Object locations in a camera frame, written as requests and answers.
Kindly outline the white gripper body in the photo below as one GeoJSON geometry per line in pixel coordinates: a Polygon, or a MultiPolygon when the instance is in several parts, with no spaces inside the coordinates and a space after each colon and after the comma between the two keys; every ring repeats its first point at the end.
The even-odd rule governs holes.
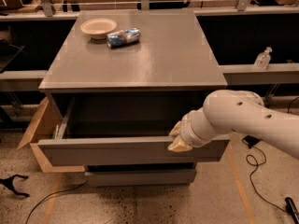
{"type": "Polygon", "coordinates": [[[180,123],[179,138],[190,147],[202,147],[214,138],[229,134],[228,129],[212,125],[204,111],[199,109],[186,114],[180,123]]]}

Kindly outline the foam padded gripper finger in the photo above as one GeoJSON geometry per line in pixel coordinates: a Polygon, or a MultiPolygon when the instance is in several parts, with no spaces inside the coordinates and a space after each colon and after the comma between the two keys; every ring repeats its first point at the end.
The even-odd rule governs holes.
{"type": "Polygon", "coordinates": [[[168,150],[172,152],[187,152],[192,150],[192,146],[186,144],[180,136],[177,136],[168,146],[168,150]]]}
{"type": "Polygon", "coordinates": [[[181,126],[181,122],[179,121],[171,130],[171,132],[169,133],[170,136],[176,137],[179,135],[180,133],[180,126],[181,126]]]}

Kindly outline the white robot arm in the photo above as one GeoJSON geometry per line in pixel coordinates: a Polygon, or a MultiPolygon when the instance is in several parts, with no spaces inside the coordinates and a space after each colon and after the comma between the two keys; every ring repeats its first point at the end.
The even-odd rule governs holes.
{"type": "Polygon", "coordinates": [[[187,113],[175,125],[168,149],[189,151],[232,132],[256,137],[299,159],[299,117],[266,108],[263,99],[251,91],[210,93],[200,109],[187,113]]]}

